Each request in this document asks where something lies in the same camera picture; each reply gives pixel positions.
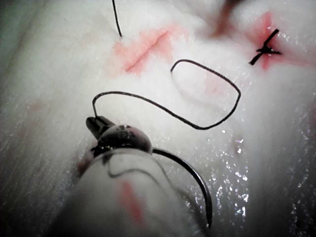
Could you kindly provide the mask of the left arm needle driver jaw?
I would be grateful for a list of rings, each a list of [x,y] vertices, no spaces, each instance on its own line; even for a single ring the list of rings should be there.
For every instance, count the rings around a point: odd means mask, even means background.
[[[88,117],[85,123],[86,123],[86,127],[91,132],[91,134],[96,139],[99,139],[103,133],[102,131],[104,127],[103,123],[100,120],[96,119],[95,117]]]
[[[104,116],[98,117],[98,125],[100,129],[108,129],[112,126],[114,126],[114,123],[110,121],[109,119],[105,118]]]

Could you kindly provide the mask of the left arm needle driver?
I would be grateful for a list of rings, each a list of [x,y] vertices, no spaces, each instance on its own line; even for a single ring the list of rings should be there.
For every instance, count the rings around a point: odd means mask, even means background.
[[[149,154],[153,152],[148,136],[129,125],[103,127],[96,139],[97,145],[91,149],[94,156],[116,149],[137,149]]]

